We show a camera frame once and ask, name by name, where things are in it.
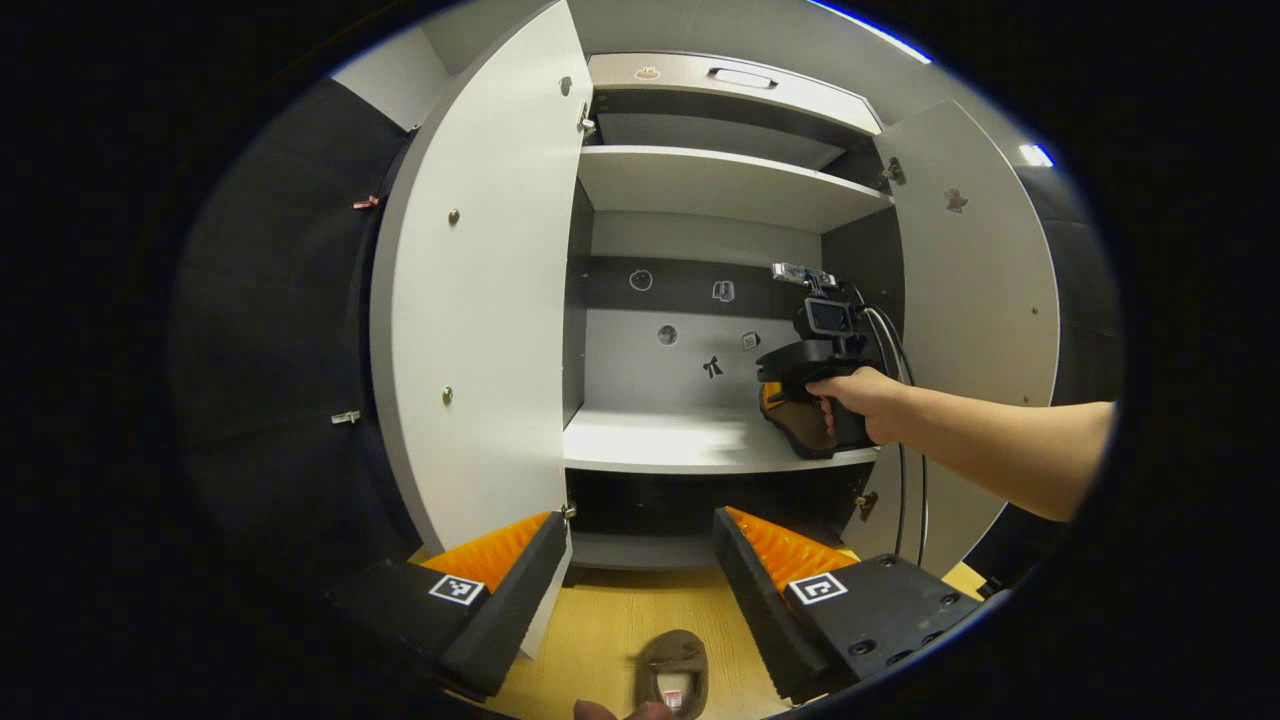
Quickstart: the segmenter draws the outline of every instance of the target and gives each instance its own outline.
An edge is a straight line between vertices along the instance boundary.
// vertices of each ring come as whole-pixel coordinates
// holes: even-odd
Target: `brown shoe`
[[[692,720],[707,706],[707,647],[689,630],[671,630],[640,652],[636,705],[662,702],[677,719]]]

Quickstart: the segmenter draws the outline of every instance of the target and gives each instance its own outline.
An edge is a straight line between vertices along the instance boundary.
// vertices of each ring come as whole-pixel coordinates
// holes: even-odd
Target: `white shelf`
[[[873,462],[878,447],[801,460],[754,407],[628,413],[584,406],[564,428],[564,466],[660,474],[777,473]]]
[[[815,233],[893,205],[883,192],[817,170],[687,147],[584,147],[577,177],[598,213],[710,215]]]

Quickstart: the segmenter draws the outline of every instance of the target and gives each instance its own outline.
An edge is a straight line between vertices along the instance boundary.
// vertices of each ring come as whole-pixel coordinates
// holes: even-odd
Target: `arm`
[[[867,418],[873,442],[901,442],[1050,520],[1084,498],[1111,430],[1114,404],[1019,407],[892,380],[872,368],[808,386]]]

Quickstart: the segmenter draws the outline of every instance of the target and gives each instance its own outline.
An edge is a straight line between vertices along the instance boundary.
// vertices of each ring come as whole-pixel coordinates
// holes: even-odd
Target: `cabinet door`
[[[1011,405],[1048,405],[1057,372],[1057,284],[1044,231],[1009,160],[954,101],[884,129],[876,147],[896,158],[905,327],[915,382]],[[868,491],[881,500],[845,533],[858,552],[891,551],[897,528],[897,451],[884,448]],[[982,537],[1004,501],[938,464],[929,465],[924,566],[950,570]],[[904,556],[919,547],[920,466],[908,452]]]
[[[396,178],[370,297],[379,420],[433,555],[564,502],[564,261],[591,97],[567,4],[445,92]]]

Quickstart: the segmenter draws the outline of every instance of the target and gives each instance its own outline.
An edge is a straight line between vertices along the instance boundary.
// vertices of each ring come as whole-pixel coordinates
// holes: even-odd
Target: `finger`
[[[635,712],[626,716],[626,720],[673,720],[676,714],[660,702],[646,702]]]
[[[573,720],[618,720],[618,716],[598,702],[580,700],[573,703]]]

